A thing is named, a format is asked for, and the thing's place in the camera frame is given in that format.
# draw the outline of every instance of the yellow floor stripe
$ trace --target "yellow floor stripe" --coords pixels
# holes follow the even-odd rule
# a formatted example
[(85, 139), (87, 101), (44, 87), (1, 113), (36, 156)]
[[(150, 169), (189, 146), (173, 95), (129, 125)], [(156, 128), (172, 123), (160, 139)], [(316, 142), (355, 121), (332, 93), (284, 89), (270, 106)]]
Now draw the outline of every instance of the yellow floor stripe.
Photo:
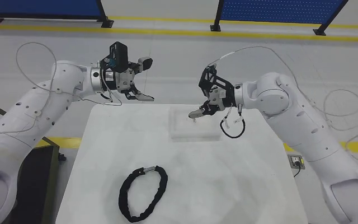
[[(81, 144), (82, 138), (76, 138), (76, 137), (48, 137), (51, 141), (58, 144), (61, 148), (74, 148), (78, 149), (79, 145)], [(41, 140), (39, 144), (37, 144), (37, 147), (41, 146), (48, 146), (48, 144)], [(288, 152), (294, 152), (292, 148), (290, 148), (286, 143), (284, 143), (284, 148)], [(353, 153), (358, 153), (358, 142), (351, 142), (348, 145), (348, 149), (352, 151)]]
[(100, 32), (117, 34), (143, 34), (143, 35), (181, 35), (181, 36), (213, 36), (226, 38), (265, 38), (265, 39), (293, 39), (293, 40), (327, 40), (358, 42), (358, 36), (316, 36), (299, 34), (264, 34), (254, 32), (211, 32), (191, 30), (156, 30), (156, 29), (103, 29), (96, 27), (60, 27), (60, 26), (26, 26), (26, 25), (0, 25), (0, 30), (27, 30), (27, 31), (56, 31), (56, 32)]
[[(214, 19), (195, 19), (195, 18), (153, 18), (153, 17), (131, 17), (131, 16), (109, 16), (112, 20), (141, 20), (141, 21), (163, 21), (163, 22), (199, 22), (213, 23)], [(294, 24), (283, 22), (254, 22), (254, 21), (227, 21), (221, 20), (221, 24), (238, 24), (238, 25), (258, 25), (258, 26), (300, 26), (300, 27), (316, 27), (320, 24)], [(358, 29), (358, 25), (350, 24), (330, 24), (330, 28), (336, 29)]]

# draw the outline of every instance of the table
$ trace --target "table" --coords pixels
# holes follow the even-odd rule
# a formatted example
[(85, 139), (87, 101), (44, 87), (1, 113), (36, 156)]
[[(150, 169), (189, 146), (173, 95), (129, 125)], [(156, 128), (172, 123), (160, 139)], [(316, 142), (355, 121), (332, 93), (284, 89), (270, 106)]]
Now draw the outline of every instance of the table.
[[(175, 141), (171, 107), (93, 107), (57, 224), (129, 223), (118, 208), (119, 189), (133, 170), (154, 165), (166, 170), (167, 190), (141, 223), (308, 223), (282, 142), (257, 110), (243, 111), (247, 128), (239, 139)], [(132, 215), (147, 208), (159, 180), (151, 172), (133, 182)]]

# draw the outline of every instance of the black cable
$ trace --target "black cable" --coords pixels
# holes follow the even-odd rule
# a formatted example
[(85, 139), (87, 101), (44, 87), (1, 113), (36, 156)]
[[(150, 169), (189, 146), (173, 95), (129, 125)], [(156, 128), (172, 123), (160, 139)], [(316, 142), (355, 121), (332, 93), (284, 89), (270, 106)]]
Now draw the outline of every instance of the black cable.
[(301, 172), (301, 163), (299, 161), (295, 162), (295, 165), (298, 166), (298, 172), (293, 177), (295, 178)]
[[(147, 169), (150, 169), (150, 171), (156, 171), (160, 174), (161, 180), (159, 182), (158, 191), (155, 194), (154, 199), (150, 203), (148, 208), (143, 213), (141, 213), (139, 217), (131, 216), (128, 208), (128, 190), (134, 179), (136, 179), (138, 176), (145, 175), (147, 172), (150, 172), (150, 171), (146, 171)], [(119, 191), (119, 197), (118, 197), (119, 209), (121, 210), (123, 216), (126, 217), (126, 219), (131, 223), (145, 220), (150, 214), (152, 214), (154, 207), (156, 206), (156, 204), (159, 202), (164, 192), (166, 191), (167, 182), (168, 182), (168, 175), (166, 171), (160, 166), (151, 167), (147, 169), (144, 169), (142, 167), (134, 170), (123, 182), (123, 185)]]
[(101, 94), (101, 96), (104, 98), (104, 99), (106, 99), (106, 100), (110, 100), (111, 102), (113, 102), (113, 100), (111, 100), (110, 98), (108, 98), (107, 96), (105, 96), (105, 95), (103, 95), (103, 94)]
[(225, 131), (224, 128), (223, 128), (223, 123), (224, 123), (224, 119), (221, 120), (221, 122), (220, 122), (220, 127), (221, 127), (222, 131), (224, 132), (224, 134), (225, 134), (227, 137), (229, 137), (229, 138), (239, 138), (239, 137), (241, 137), (242, 134), (245, 132), (245, 126), (246, 126), (246, 124), (245, 124), (244, 118), (242, 118), (243, 128), (242, 128), (241, 133), (240, 133), (238, 136), (231, 136), (231, 135), (229, 135), (228, 133), (226, 133), (226, 131)]

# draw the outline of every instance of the power socket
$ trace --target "power socket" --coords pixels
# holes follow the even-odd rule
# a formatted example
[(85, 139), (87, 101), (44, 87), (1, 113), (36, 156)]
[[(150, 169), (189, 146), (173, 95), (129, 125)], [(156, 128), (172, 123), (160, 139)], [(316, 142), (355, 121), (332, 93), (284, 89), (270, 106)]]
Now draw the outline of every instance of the power socket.
[(301, 170), (305, 169), (304, 161), (303, 161), (302, 156), (300, 156), (300, 155), (288, 155), (288, 158), (289, 158), (290, 166), (291, 166), (292, 169), (299, 169), (299, 166), (296, 166), (296, 164), (295, 164), (296, 162), (300, 162)]
[(298, 157), (298, 156), (291, 156), (291, 160), (292, 160), (293, 165), (296, 165), (296, 162), (301, 163), (300, 157)]

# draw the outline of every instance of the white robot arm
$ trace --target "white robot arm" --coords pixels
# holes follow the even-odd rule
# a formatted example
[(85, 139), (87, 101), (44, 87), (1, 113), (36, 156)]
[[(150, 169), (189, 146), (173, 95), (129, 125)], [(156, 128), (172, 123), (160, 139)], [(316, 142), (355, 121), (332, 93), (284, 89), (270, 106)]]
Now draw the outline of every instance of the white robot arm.
[(208, 100), (190, 118), (213, 115), (227, 107), (258, 109), (277, 136), (302, 153), (321, 180), (329, 210), (340, 224), (358, 224), (358, 164), (341, 147), (325, 119), (293, 80), (268, 73), (235, 86), (205, 68), (199, 87)]
[[(33, 87), (0, 119), (0, 223), (15, 203), (17, 175), (23, 160), (71, 103), (102, 94), (107, 88), (118, 90), (129, 100), (153, 101), (134, 85), (134, 76), (149, 69), (152, 61), (144, 57), (138, 63), (129, 62), (127, 47), (120, 42), (110, 46), (110, 55), (95, 68), (57, 61), (52, 92)], [(38, 86), (49, 88), (50, 81)]]

